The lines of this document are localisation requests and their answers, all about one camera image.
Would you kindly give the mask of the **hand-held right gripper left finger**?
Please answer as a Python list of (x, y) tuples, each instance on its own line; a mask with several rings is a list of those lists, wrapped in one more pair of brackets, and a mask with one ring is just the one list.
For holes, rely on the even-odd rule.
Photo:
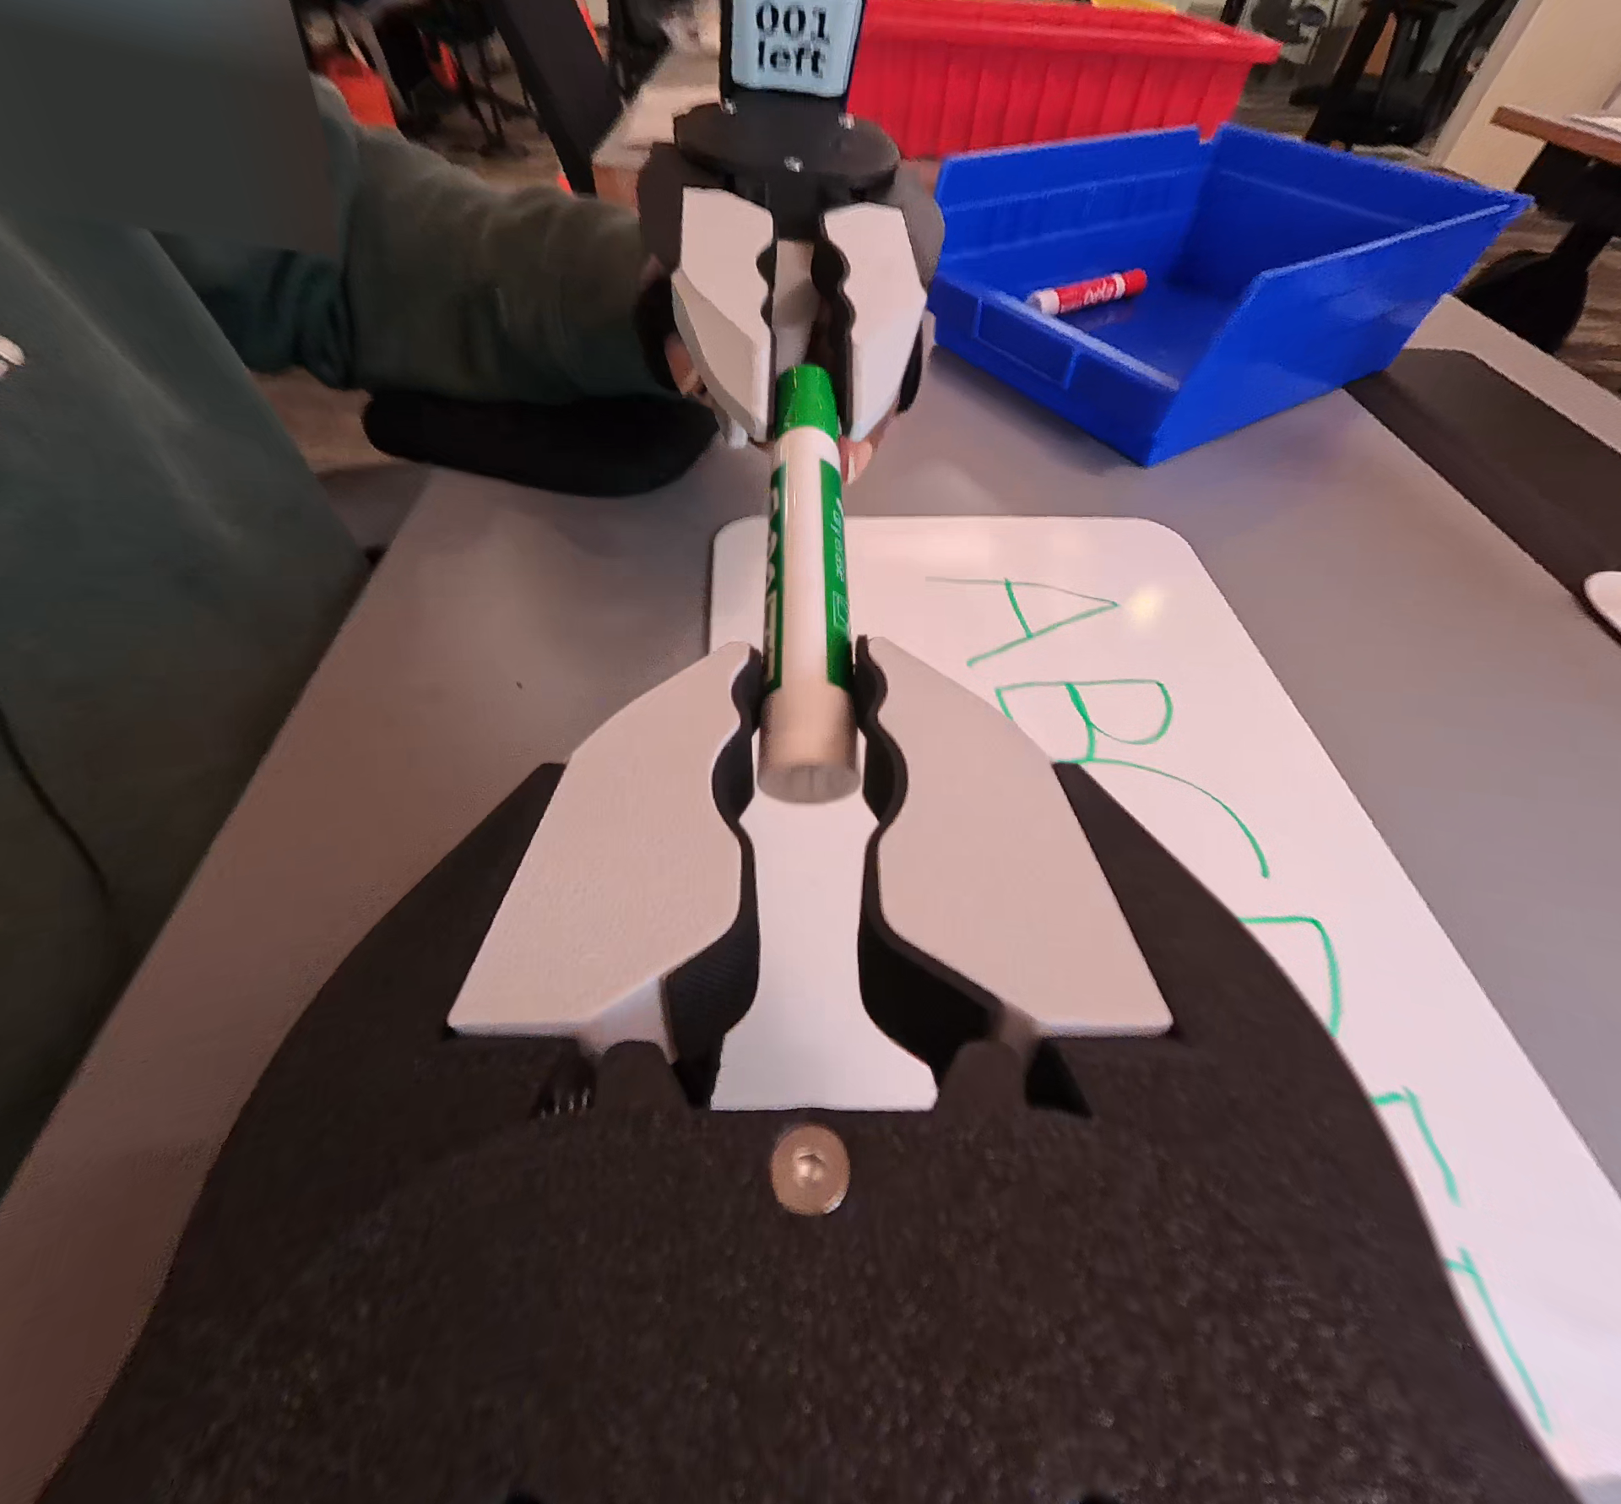
[(693, 1106), (760, 976), (753, 798), (762, 661), (725, 643), (597, 728), (563, 766), (454, 999), (457, 1037), (663, 1054)]

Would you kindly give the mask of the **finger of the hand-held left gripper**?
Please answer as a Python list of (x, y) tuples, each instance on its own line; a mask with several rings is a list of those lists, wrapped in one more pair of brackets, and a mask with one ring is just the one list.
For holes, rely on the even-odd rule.
[(841, 430), (864, 442), (899, 410), (921, 333), (925, 288), (900, 209), (822, 215), (822, 304)]
[(774, 420), (776, 252), (765, 209), (724, 189), (682, 189), (675, 326), (736, 444), (765, 444)]

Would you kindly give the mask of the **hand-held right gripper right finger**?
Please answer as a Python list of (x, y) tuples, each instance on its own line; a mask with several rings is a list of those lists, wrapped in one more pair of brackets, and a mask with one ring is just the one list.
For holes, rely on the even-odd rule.
[(864, 740), (862, 1009), (935, 1089), (970, 1045), (1023, 1078), (1065, 1040), (1160, 1038), (1172, 1014), (1054, 763), (880, 636), (854, 659)]

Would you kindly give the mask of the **small white whiteboard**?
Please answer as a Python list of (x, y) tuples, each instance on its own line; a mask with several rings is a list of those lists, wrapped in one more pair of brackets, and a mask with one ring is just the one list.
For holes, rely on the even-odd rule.
[(1188, 543), (850, 519), (859, 633), (1079, 765), (1267, 948), (1408, 1172), (1477, 1342), (1584, 1501), (1619, 1461), (1617, 1193)]

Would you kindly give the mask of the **green whiteboard marker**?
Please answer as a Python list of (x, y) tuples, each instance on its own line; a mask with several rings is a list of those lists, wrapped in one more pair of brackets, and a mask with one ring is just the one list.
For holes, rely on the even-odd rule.
[(776, 442), (769, 482), (757, 786), (829, 805), (859, 786), (843, 479), (814, 427)]

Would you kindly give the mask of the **red whiteboard marker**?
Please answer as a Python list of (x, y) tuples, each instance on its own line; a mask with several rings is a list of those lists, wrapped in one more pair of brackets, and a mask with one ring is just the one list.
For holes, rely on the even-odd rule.
[(1023, 304), (1044, 318), (1058, 319), (1115, 302), (1127, 302), (1141, 295), (1146, 286), (1146, 271), (1132, 267), (1124, 273), (1044, 286), (1030, 292)]

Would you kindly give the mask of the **person's left hand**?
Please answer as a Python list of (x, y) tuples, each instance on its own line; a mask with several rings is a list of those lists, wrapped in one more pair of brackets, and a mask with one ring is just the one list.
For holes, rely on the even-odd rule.
[[(668, 335), (663, 342), (663, 356), (668, 366), (668, 373), (675, 385), (675, 392), (684, 401), (698, 401), (710, 413), (713, 413), (717, 422), (717, 434), (720, 444), (727, 449), (757, 449), (765, 451), (765, 446), (748, 434), (739, 434), (734, 430), (727, 413), (719, 403), (717, 396), (712, 392), (708, 382), (699, 371), (699, 364), (691, 359), (686, 345), (680, 337)], [(900, 408), (895, 404), (883, 416), (881, 423), (874, 425), (862, 439), (841, 437), (838, 442), (840, 455), (840, 474), (843, 484), (852, 484), (859, 481), (866, 470), (871, 467), (874, 453), (885, 441), (885, 435), (892, 430), (893, 422), (900, 416)]]

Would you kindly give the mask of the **black slanted stand leg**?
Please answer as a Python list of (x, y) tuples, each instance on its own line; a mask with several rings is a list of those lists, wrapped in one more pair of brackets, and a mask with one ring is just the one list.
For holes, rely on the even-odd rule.
[(480, 0), (514, 63), (570, 188), (596, 196), (596, 153), (622, 98), (576, 0)]

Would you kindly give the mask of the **red plastic bin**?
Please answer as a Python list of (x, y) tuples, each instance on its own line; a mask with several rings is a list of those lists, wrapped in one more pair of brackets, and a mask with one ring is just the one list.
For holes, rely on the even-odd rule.
[(1214, 136), (1281, 44), (1077, 0), (867, 0), (847, 111), (907, 160), (1193, 129)]

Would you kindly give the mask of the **blue plastic bin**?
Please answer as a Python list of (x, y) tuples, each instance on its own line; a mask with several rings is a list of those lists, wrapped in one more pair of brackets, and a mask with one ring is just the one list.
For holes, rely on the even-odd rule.
[[(952, 157), (935, 198), (935, 345), (1141, 467), (1378, 375), (1529, 209), (1236, 125)], [(1127, 269), (1127, 302), (1023, 304)]]

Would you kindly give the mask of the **person's green sweatshirt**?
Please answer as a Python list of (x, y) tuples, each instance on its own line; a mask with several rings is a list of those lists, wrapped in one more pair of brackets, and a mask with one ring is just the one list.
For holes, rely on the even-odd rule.
[(8, 1189), (367, 565), (249, 371), (346, 382), (332, 259), (3, 214)]

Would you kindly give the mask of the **black desk mat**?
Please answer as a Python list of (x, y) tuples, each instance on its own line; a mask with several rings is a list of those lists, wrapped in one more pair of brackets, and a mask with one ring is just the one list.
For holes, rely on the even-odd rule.
[(1408, 351), (1347, 394), (1577, 598), (1619, 571), (1619, 456), (1475, 356)]

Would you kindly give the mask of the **wooden side desk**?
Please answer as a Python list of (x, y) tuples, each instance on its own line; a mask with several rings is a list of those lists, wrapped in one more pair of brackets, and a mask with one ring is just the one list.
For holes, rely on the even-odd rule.
[(1529, 137), (1548, 150), (1619, 167), (1619, 118), (1607, 115), (1546, 115), (1515, 105), (1501, 105), (1491, 127)]

